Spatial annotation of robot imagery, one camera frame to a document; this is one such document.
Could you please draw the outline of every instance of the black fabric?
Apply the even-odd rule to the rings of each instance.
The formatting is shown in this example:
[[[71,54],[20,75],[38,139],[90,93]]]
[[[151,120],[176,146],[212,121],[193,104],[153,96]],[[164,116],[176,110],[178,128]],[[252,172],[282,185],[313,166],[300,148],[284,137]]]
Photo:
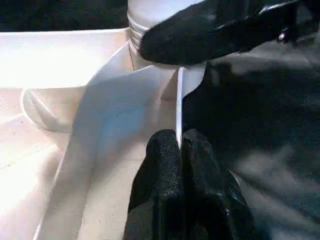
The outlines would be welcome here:
[[[128,0],[5,0],[1,32],[126,28]]]
[[[207,137],[271,239],[320,239],[319,74],[283,62],[256,71],[251,65],[241,74],[228,61],[208,67],[183,99],[183,131]]]

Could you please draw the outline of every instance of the white surface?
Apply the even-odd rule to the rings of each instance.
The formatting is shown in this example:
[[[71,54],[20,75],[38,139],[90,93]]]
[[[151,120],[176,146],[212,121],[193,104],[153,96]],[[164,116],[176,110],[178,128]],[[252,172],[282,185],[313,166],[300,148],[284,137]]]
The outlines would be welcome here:
[[[2,32],[0,87],[85,86],[127,40],[127,28]]]
[[[68,135],[30,124],[20,106],[21,89],[0,88],[0,239],[28,240],[46,211]]]
[[[125,44],[92,79],[34,239],[122,238],[146,144],[156,131],[176,128],[177,70],[133,71]]]

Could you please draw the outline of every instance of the black surface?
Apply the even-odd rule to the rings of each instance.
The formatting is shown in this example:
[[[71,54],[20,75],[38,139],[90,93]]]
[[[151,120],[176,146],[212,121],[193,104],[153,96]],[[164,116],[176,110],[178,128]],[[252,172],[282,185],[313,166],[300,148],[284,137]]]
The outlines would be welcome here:
[[[118,29],[128,26],[127,0],[5,0],[1,32]]]

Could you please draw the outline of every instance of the white plastic container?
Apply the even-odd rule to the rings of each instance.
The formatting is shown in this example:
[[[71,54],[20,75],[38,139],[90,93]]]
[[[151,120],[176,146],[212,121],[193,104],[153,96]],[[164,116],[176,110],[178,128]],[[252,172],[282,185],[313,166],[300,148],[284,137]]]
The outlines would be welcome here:
[[[69,132],[87,83],[128,40],[128,28],[0,33],[0,88],[23,88],[38,127]]]
[[[191,78],[186,68],[133,71],[129,43],[108,61],[79,104],[35,240],[122,238],[146,144],[161,129],[176,129],[180,139],[182,97],[200,84],[203,69],[193,66]]]

